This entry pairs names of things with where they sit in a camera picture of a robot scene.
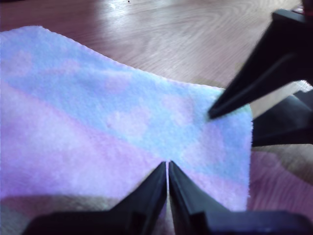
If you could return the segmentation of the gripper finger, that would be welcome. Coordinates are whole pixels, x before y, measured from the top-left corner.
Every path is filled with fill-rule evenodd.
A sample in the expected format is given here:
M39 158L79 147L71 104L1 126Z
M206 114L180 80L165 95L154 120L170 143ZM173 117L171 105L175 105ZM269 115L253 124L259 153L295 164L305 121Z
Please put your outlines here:
M112 212L150 215L162 209L167 197L166 162L161 162Z
M253 147L312 143L312 91L289 95L253 120Z
M244 65L208 111L218 118L280 87L313 82L313 17L278 9Z
M230 212L203 191L174 161L169 162L169 184L170 195L186 215Z

